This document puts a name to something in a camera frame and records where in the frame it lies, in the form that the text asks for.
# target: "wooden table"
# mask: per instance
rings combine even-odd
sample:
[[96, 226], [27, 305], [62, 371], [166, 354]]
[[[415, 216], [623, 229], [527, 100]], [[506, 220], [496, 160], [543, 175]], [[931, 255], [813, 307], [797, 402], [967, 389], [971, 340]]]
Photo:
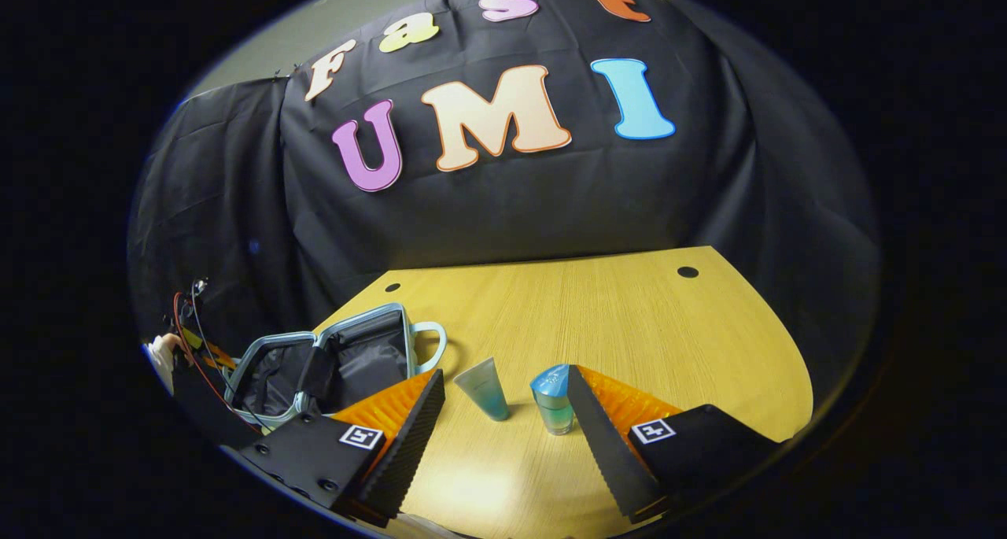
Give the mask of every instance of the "wooden table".
[[[686, 266], [698, 276], [680, 275]], [[529, 382], [556, 364], [589, 367], [682, 409], [712, 403], [777, 442], [811, 417], [794, 341], [709, 246], [390, 271], [315, 331], [392, 301], [413, 322], [440, 322], [449, 339], [438, 365], [447, 399], [402, 511], [466, 535], [581, 539], [645, 523], [619, 514], [579, 426], [546, 432]], [[419, 362], [435, 341], [421, 334]], [[452, 382], [487, 357], [511, 406], [502, 422]], [[396, 531], [395, 521], [384, 530]]]

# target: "cream tube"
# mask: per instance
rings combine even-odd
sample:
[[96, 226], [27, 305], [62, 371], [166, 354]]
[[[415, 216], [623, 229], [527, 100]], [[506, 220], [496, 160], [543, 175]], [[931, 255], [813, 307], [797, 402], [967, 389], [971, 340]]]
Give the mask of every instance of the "cream tube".
[[494, 421], [502, 421], [511, 415], [500, 388], [500, 379], [496, 376], [496, 365], [492, 358], [487, 358], [472, 368], [454, 377], [454, 383], [465, 392], [465, 395], [479, 406], [483, 413]]

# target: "black cable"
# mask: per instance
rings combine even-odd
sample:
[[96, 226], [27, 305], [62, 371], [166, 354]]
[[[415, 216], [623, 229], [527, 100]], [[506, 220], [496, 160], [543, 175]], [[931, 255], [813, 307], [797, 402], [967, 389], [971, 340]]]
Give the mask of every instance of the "black cable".
[[[224, 385], [227, 386], [227, 388], [231, 390], [231, 395], [233, 395], [235, 398], [237, 398], [238, 397], [238, 392], [235, 390], [235, 388], [233, 388], [231, 386], [231, 383], [228, 381], [228, 377], [224, 375], [224, 371], [221, 370], [220, 365], [217, 364], [217, 359], [213, 358], [213, 353], [211, 352], [211, 350], [209, 350], [209, 341], [206, 340], [206, 334], [203, 333], [203, 331], [202, 331], [202, 324], [199, 322], [199, 311], [196, 309], [196, 303], [195, 303], [195, 283], [196, 283], [196, 281], [198, 281], [198, 280], [192, 280], [192, 284], [190, 285], [189, 292], [190, 292], [190, 294], [192, 296], [192, 298], [191, 298], [191, 302], [192, 302], [192, 316], [195, 318], [195, 325], [196, 325], [196, 327], [199, 330], [199, 338], [202, 339], [202, 344], [206, 346], [206, 353], [209, 355], [209, 360], [210, 360], [210, 362], [213, 363], [213, 368], [215, 368], [217, 372], [221, 375], [221, 379], [224, 380]], [[234, 411], [235, 413], [238, 413], [237, 410], [235, 410], [235, 408], [230, 403], [225, 402], [225, 405], [227, 405], [228, 407], [230, 407], [231, 410]], [[259, 416], [255, 414], [255, 411], [249, 410], [249, 413], [252, 414], [252, 417], [255, 417], [256, 422], [259, 423], [260, 425], [262, 425], [263, 428], [266, 428], [266, 429], [268, 429], [270, 431], [273, 430], [273, 428], [271, 426], [267, 425], [266, 423], [263, 423], [262, 419], [260, 419]]]

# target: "blue bottle cap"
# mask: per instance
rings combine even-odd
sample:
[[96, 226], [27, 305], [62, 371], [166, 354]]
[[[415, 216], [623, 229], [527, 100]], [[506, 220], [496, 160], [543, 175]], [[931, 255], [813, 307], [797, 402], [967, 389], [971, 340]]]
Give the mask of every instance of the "blue bottle cap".
[[532, 381], [532, 391], [550, 397], [565, 397], [570, 378], [570, 365], [551, 367]]

